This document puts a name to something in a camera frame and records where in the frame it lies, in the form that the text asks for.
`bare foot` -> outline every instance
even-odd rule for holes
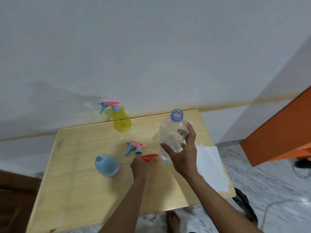
[[[168,233],[180,233],[180,218],[174,211],[166,212],[166,224]]]

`table top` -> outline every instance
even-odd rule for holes
[[[58,232],[107,221],[133,183],[130,163],[135,151],[124,156],[127,141],[147,145],[143,154],[159,153],[159,126],[170,113],[131,119],[126,132],[118,132],[112,122],[60,129],[50,155],[31,214],[27,233]],[[195,132],[196,142],[214,146],[198,110],[184,111]],[[97,155],[118,158],[121,169],[114,178],[103,177],[95,168]],[[224,198],[235,196],[230,181]],[[140,215],[199,204],[199,200],[172,164],[159,160],[148,179]]]

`person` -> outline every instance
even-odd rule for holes
[[[161,147],[169,154],[174,168],[188,182],[219,233],[262,233],[253,223],[229,204],[219,195],[198,173],[196,168],[196,133],[191,124],[188,123],[189,133],[186,137],[186,144],[179,153],[174,152],[168,145],[161,144]],[[155,163],[159,158],[153,158],[146,163],[136,156],[130,167],[134,176],[134,183],[126,196],[110,216],[107,222],[99,230],[99,233],[134,232],[142,203],[142,195],[146,180],[151,175]],[[174,211],[166,214],[169,233],[180,232],[180,218]]]

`paper stack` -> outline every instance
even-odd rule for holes
[[[196,149],[196,166],[200,175],[217,192],[229,192],[229,180],[222,168],[217,147],[199,144]]]

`yellow transparent bottle body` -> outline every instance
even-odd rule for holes
[[[124,132],[131,127],[130,117],[119,107],[118,111],[112,111],[114,127],[119,132]]]

